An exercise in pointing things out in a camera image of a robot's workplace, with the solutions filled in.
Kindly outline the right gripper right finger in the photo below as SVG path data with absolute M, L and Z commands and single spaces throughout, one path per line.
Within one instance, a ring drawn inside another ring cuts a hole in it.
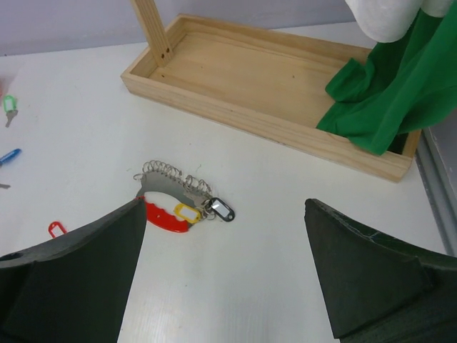
M 456 258 L 404 242 L 317 199 L 304 221 L 333 337 L 455 342 Z

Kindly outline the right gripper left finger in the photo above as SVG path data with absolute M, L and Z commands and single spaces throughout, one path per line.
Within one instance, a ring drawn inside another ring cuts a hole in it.
M 117 342 L 146 228 L 137 198 L 1 257 L 2 342 Z

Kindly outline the red handled keyring holder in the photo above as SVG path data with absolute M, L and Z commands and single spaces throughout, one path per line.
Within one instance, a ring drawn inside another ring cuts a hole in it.
M 147 220 L 161 229 L 181 234 L 194 225 L 175 216 L 174 208 L 179 203 L 199 210 L 199 222 L 211 215 L 204 209 L 212 196 L 209 184 L 190 174 L 185 175 L 171 164 L 159 160 L 147 161 L 134 179 L 141 182 L 136 196 L 145 201 Z

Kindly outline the yellow tag key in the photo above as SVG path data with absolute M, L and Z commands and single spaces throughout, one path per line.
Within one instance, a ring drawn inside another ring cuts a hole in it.
M 189 224 L 195 224 L 201 220 L 201 212 L 199 210 L 183 203 L 179 203 L 175 206 L 174 214 L 177 218 L 186 221 Z

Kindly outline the black tag key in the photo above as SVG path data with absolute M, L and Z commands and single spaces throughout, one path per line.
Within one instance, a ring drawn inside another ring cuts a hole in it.
M 224 222 L 232 222 L 235 219 L 235 211 L 222 199 L 218 197 L 210 198 L 204 205 L 204 209 L 209 214 L 216 215 Z

